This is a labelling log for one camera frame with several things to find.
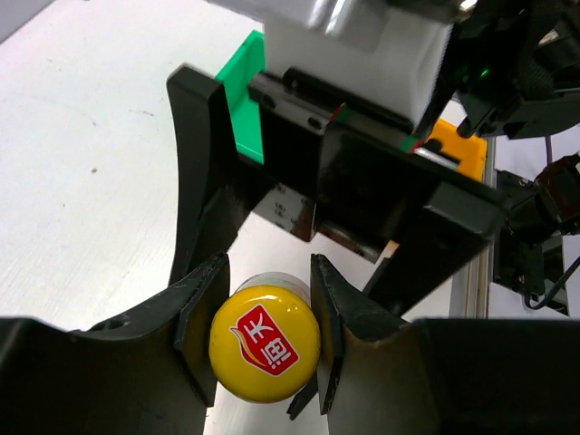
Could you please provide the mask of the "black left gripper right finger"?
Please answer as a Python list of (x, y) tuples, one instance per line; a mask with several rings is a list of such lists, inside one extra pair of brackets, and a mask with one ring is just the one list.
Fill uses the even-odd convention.
[(322, 336), (320, 408), (332, 434), (576, 434), (576, 321), (406, 322), (311, 258)]

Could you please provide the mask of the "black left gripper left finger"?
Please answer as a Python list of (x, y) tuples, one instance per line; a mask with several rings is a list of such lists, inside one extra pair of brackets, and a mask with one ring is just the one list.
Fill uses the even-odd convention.
[(209, 328), (229, 291), (216, 254), (87, 331), (1, 322), (4, 434), (199, 434), (215, 400)]

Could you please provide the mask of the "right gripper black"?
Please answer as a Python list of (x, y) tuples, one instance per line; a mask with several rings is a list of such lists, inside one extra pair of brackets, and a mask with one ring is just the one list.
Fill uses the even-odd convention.
[(179, 184), (171, 284), (227, 252), (261, 201), (261, 217), (304, 241), (322, 234), (370, 261), (397, 243), (365, 293), (404, 314), (479, 254), (505, 219), (505, 195), (455, 171), (440, 141), (369, 110), (343, 104), (316, 135), (249, 94), (265, 174), (237, 152), (221, 82), (181, 65), (167, 92)]

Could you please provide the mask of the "yellow cap sauce bottle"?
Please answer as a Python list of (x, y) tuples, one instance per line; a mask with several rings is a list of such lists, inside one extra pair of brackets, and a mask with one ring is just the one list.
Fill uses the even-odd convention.
[(288, 399), (312, 379), (321, 333), (310, 288), (281, 272), (248, 278), (218, 309), (209, 333), (213, 373), (238, 398)]

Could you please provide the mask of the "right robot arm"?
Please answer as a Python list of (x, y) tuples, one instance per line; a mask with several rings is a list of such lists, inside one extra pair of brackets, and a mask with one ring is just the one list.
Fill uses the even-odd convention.
[(229, 1), (263, 23), (214, 79), (168, 79), (179, 199), (169, 276), (229, 249), (254, 208), (303, 240), (377, 260), (365, 293), (403, 314), (486, 247), (496, 282), (557, 308), (542, 248), (579, 231), (579, 158), (491, 188), (435, 132), (448, 102), (469, 139), (541, 138), (579, 122), (576, 1)]

